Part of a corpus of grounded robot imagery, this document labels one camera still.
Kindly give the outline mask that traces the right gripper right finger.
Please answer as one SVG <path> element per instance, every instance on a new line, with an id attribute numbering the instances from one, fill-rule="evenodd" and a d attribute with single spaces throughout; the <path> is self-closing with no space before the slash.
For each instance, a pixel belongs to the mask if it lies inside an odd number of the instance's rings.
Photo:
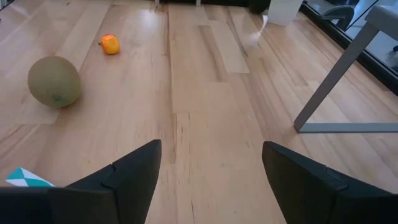
<path id="1" fill-rule="evenodd" d="M 348 188 L 336 172 L 272 141 L 262 162 L 287 223 L 328 223 L 336 193 Z"/>

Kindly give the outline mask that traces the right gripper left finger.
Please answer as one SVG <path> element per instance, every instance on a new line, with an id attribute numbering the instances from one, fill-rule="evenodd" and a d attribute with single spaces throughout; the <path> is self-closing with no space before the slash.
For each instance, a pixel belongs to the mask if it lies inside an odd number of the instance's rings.
<path id="1" fill-rule="evenodd" d="M 159 177 L 162 141 L 154 139 L 72 183 L 80 190 L 109 190 L 120 223 L 144 223 Z"/>

